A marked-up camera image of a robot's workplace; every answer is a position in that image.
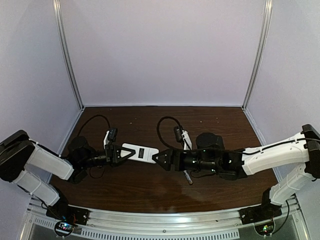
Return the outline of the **clear handle screwdriver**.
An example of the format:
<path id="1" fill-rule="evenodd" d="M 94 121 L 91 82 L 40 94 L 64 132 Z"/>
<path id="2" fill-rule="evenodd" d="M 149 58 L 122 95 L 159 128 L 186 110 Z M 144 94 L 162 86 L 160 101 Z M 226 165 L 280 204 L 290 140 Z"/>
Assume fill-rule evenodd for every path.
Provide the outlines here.
<path id="1" fill-rule="evenodd" d="M 193 185 L 193 180 L 192 180 L 191 176 L 189 175 L 188 171 L 184 170 L 183 173 L 184 173 L 184 175 L 185 175 L 185 177 L 187 179 L 188 184 L 190 186 Z"/>

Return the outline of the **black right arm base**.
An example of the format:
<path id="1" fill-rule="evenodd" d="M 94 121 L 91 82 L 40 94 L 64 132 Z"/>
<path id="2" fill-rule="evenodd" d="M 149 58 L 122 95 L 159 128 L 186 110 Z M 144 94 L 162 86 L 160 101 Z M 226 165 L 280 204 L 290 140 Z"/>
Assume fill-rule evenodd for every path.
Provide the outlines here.
<path id="1" fill-rule="evenodd" d="M 271 220 L 282 215 L 281 206 L 271 203 L 242 208 L 238 212 L 243 225 Z"/>

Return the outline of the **white remote control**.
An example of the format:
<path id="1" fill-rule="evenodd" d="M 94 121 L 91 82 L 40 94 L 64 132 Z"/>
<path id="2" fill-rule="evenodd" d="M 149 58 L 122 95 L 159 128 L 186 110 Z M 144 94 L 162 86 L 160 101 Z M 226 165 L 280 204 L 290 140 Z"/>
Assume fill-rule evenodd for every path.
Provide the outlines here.
<path id="1" fill-rule="evenodd" d="M 160 151 L 157 148 L 135 145 L 130 143 L 123 143 L 123 148 L 127 148 L 130 150 L 135 150 L 135 154 L 128 158 L 131 161 L 143 162 L 148 164 L 156 164 L 156 162 L 152 159 L 153 155 L 158 154 Z"/>

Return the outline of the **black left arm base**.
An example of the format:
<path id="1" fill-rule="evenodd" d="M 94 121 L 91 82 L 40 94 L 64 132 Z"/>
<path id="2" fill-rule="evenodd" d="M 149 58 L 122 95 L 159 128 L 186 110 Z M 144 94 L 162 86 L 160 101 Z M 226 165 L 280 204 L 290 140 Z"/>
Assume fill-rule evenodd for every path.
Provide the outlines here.
<path id="1" fill-rule="evenodd" d="M 90 211 L 86 208 L 74 207 L 70 205 L 49 206 L 46 216 L 67 222 L 74 225 L 86 225 Z"/>

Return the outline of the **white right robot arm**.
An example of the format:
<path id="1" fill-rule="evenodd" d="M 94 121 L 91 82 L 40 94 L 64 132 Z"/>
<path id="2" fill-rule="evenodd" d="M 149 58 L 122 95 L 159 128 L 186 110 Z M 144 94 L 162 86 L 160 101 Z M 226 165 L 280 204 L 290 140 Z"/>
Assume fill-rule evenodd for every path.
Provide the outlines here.
<path id="1" fill-rule="evenodd" d="M 310 124 L 294 136 L 260 147 L 226 150 L 206 147 L 194 150 L 169 148 L 152 156 L 164 170 L 207 171 L 235 181 L 279 166 L 296 164 L 283 181 L 263 194 L 263 208 L 278 208 L 306 183 L 320 177 L 320 134 Z"/>

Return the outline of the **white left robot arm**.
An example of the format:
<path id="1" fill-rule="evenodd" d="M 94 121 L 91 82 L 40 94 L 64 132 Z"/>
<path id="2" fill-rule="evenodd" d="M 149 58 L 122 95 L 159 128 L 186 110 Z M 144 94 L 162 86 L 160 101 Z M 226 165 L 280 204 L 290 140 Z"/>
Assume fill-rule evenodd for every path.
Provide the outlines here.
<path id="1" fill-rule="evenodd" d="M 68 146 L 69 154 L 62 157 L 29 138 L 19 130 L 0 143 L 0 178 L 14 183 L 39 198 L 47 206 L 54 206 L 61 195 L 39 176 L 27 170 L 35 166 L 62 180 L 78 183 L 88 168 L 118 166 L 134 156 L 134 149 L 113 145 L 105 138 L 103 151 L 92 148 L 84 136 L 75 137 Z"/>

